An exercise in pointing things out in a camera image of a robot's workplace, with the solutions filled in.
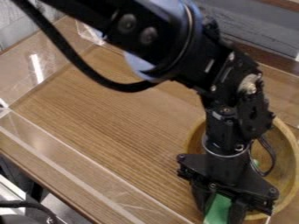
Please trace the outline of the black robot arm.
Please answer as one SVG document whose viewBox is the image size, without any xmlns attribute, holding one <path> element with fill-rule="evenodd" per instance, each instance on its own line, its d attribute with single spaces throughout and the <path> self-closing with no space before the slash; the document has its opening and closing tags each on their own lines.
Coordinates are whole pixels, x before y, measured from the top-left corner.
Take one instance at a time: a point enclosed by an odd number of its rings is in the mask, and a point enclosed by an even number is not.
<svg viewBox="0 0 299 224">
<path fill-rule="evenodd" d="M 118 83 L 74 53 L 57 30 L 44 31 L 77 69 L 100 85 L 138 92 L 163 81 L 193 89 L 205 112 L 204 152 L 181 154 L 177 174 L 191 184 L 196 206 L 211 210 L 228 199 L 225 224 L 243 224 L 248 212 L 271 214 L 279 191 L 253 163 L 252 143 L 272 127 L 257 63 L 220 36 L 192 0 L 42 0 L 89 25 L 126 54 L 141 80 Z"/>
</svg>

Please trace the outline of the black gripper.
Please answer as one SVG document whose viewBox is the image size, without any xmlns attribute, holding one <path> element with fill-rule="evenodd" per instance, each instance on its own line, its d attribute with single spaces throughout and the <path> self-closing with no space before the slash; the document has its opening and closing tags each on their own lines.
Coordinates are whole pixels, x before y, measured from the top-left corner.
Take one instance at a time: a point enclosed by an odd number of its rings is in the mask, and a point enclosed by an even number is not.
<svg viewBox="0 0 299 224">
<path fill-rule="evenodd" d="M 231 155 L 207 151 L 201 154 L 179 154 L 177 176 L 191 185 L 197 209 L 205 214 L 215 194 L 232 201 L 228 224 L 243 224 L 247 212 L 271 215 L 279 198 L 277 188 L 257 174 L 245 150 Z"/>
</svg>

